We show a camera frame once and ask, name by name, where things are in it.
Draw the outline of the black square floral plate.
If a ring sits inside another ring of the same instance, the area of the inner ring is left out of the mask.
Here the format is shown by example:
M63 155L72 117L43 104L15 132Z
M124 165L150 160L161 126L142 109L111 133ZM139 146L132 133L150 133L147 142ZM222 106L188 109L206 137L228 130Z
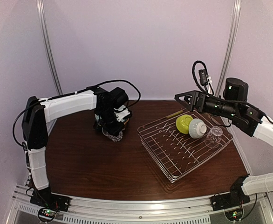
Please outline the black square floral plate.
M93 124L93 129L96 130L96 131L101 131L102 130L102 125L99 121L95 121L94 124Z

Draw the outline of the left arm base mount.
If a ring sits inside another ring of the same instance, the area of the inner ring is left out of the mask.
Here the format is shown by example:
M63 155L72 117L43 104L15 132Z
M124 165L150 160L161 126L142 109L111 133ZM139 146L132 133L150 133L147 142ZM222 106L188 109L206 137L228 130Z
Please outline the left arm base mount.
M50 188L34 190L30 203L56 211L67 212L70 204L70 197L56 195Z

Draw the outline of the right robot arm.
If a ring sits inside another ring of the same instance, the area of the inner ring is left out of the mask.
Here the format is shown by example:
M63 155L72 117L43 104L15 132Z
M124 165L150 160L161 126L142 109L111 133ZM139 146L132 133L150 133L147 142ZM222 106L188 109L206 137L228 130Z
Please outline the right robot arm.
M178 93L174 99L188 111L209 113L227 118L247 136L273 148L273 120L262 110L248 103L248 83L229 77L225 81L223 97L213 96L202 89ZM236 206L249 196L273 192L273 172L262 175L247 175L231 186L226 202Z

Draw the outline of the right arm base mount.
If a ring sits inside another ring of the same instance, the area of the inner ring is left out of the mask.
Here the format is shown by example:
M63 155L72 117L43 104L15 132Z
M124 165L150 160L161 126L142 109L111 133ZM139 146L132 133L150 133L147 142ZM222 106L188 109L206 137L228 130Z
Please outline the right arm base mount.
M231 196L231 193L226 194L215 194L211 197L211 205L213 211L226 210L233 207L239 207L245 203L250 202L249 196L241 196L240 198L235 198Z

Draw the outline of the lime green bowl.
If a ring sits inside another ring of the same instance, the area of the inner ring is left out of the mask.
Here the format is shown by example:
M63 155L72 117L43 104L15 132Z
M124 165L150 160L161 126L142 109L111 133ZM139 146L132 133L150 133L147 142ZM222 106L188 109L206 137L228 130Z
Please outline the lime green bowl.
M176 128L182 134L189 134L189 125L190 122L193 120L193 117L188 114L184 114L179 116L176 119Z

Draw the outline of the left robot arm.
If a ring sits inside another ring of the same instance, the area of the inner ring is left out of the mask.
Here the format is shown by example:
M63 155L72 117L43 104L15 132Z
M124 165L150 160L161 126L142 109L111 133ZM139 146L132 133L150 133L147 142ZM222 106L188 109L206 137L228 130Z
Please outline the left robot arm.
M127 108L128 101L124 89L116 87L107 91L99 86L56 97L28 99L21 123L22 144L33 184L38 190L35 196L38 202L44 207L50 207L55 202L54 196L46 191L50 187L46 149L57 123L72 115L93 111L95 129L118 142L132 115Z

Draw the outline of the white grid pattern bowl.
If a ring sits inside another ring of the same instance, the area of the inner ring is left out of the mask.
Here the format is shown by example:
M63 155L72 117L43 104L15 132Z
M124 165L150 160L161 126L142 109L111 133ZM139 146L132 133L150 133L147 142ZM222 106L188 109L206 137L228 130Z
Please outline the white grid pattern bowl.
M193 119L189 124L189 135L193 139L199 139L207 131L206 124L201 119Z

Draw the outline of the blue polka dot plate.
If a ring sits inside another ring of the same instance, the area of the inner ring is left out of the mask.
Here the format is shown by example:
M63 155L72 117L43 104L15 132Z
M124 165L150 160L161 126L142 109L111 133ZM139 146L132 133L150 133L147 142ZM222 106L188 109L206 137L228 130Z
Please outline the blue polka dot plate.
M122 119L121 122L126 126L127 123L130 121L130 119Z

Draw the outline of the clear glass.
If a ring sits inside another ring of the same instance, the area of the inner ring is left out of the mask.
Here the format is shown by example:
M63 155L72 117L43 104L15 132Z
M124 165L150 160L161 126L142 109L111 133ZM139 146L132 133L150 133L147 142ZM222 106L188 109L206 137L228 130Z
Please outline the clear glass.
M209 148L216 148L221 141L223 130L219 126L213 126L208 132L204 143Z
M104 136L112 140L113 142L119 142L123 138L123 132L120 131L117 136L109 134L105 129L102 129L102 133Z

